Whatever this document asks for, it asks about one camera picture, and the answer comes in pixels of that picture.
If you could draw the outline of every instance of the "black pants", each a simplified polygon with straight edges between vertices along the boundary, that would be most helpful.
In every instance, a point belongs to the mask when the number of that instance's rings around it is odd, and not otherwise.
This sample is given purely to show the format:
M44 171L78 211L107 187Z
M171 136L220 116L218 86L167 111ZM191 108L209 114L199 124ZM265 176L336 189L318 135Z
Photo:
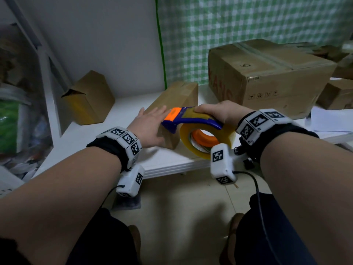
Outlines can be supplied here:
M260 201L267 234L281 264L315 265L315 260L273 195L261 193ZM262 230L256 195L250 198L250 208L236 231L236 264L278 265ZM113 218L107 209L99 209L78 239L66 264L138 264L130 230Z

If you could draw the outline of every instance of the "table surface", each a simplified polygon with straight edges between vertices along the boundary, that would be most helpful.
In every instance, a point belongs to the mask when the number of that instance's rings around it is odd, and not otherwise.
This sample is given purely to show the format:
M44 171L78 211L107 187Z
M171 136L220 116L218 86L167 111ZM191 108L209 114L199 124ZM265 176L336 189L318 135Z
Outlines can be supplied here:
M128 98L118 98L115 101L106 120L100 124L78 125L72 122L60 138L60 144L48 155L46 160L38 169L35 176L46 169L65 159L66 157L80 151L95 139L95 136L114 126L128 126L138 114L141 107L147 108L160 95L159 93L140 95ZM218 103L217 98L207 85L199 86L199 104ZM310 121L307 119L295 120L300 125L310 129ZM319 133L320 138L334 144L353 140L353 133ZM239 146L239 135L237 135L233 147ZM153 147L143 149L140 153L138 163L145 169L144 178L152 178L186 172L189 170L208 167L209 160L202 159L190 152L182 142L175 150Z

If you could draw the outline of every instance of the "wristband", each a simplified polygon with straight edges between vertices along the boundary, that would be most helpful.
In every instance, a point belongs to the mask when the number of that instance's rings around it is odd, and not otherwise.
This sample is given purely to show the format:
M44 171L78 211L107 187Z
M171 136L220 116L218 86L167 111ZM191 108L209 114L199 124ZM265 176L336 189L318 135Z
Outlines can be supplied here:
M139 153L142 150L140 140L132 132L119 126L99 134L97 139L88 144L87 147L100 147L118 156L119 159L122 158L120 159L121 162L124 162L124 164L121 164L122 170L130 169L137 161Z
M260 162L267 144L283 133L296 132L319 138L275 109L261 109L247 114L239 122L236 132L241 135L239 140L246 153L256 162Z

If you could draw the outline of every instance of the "green curtain edge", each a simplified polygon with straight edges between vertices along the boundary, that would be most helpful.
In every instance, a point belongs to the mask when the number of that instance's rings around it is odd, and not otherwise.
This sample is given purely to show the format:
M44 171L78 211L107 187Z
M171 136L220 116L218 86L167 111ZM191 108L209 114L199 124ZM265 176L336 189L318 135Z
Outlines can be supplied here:
M162 55L162 64L163 64L164 88L167 89L167 76L165 73L164 50L163 50L163 43L162 43L161 26L159 25L159 17L158 17L158 0L155 0L155 3L156 3L156 18L157 18L159 44L161 46L161 55Z

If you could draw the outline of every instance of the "packing tape roll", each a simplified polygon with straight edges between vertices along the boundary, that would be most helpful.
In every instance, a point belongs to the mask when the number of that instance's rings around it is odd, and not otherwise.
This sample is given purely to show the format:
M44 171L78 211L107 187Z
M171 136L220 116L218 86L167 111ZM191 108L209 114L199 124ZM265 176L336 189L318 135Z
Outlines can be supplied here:
M223 125L221 130L206 124L183 124L180 128L180 138L184 145L197 156L204 159L211 159L210 153L204 150L203 147L199 148L195 140L192 138L192 132L195 130L205 130L214 135L219 143L225 143L232 147L232 143L236 138L235 128L231 125Z

